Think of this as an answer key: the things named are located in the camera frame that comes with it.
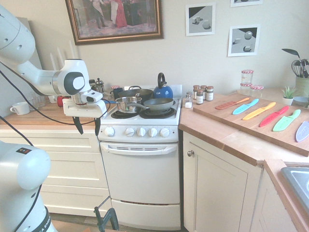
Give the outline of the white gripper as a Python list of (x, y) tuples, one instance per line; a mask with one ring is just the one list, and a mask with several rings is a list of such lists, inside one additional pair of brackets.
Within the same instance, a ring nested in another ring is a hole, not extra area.
[(63, 99), (62, 102), (64, 114), (73, 117), (74, 125), (80, 134), (83, 134), (84, 131), (79, 117), (95, 118), (95, 135), (98, 136), (100, 130), (100, 117), (107, 112), (103, 100), (99, 100), (95, 103), (86, 103), (84, 105), (77, 105), (72, 99)]

